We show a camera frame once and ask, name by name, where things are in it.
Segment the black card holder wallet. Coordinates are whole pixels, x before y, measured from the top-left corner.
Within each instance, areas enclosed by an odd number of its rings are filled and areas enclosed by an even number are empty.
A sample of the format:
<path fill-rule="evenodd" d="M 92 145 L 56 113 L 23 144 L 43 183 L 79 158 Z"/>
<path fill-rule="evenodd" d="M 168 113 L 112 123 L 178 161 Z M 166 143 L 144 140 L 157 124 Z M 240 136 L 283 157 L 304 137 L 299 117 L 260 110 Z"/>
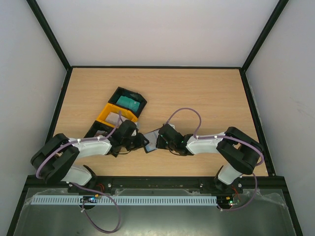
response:
<path fill-rule="evenodd" d="M 159 129 L 153 130 L 144 134 L 144 137 L 148 140 L 148 143 L 144 146 L 144 151 L 146 153 L 150 153 L 152 151 L 157 150 L 157 141 L 158 141 L 158 133 Z"/>

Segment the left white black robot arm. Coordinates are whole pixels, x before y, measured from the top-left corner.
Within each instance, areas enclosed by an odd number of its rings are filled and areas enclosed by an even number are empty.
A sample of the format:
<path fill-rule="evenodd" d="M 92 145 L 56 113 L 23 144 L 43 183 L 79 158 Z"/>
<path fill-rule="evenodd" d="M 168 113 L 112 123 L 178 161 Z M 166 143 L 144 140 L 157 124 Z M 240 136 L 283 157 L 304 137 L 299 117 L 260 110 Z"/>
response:
<path fill-rule="evenodd" d="M 36 178 L 46 184 L 63 181 L 84 186 L 96 175 L 88 166 L 76 165 L 77 159 L 96 155 L 117 157 L 123 148 L 130 152 L 148 144 L 149 140 L 138 131 L 134 122 L 119 120 L 113 128 L 106 125 L 99 129 L 92 127 L 88 136 L 82 139 L 59 133 L 31 158 L 31 164 Z"/>

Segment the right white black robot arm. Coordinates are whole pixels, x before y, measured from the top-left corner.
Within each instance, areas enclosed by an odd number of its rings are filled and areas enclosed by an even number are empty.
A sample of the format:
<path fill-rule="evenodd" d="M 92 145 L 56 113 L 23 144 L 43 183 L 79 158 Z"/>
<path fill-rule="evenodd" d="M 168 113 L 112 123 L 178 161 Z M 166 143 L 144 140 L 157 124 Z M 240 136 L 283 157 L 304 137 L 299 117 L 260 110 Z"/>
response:
<path fill-rule="evenodd" d="M 158 131 L 157 148 L 179 156 L 219 153 L 227 161 L 217 172 L 214 186 L 226 192 L 242 175 L 251 175 L 264 162 L 263 147 L 236 127 L 215 135 L 182 135 L 169 124 Z"/>

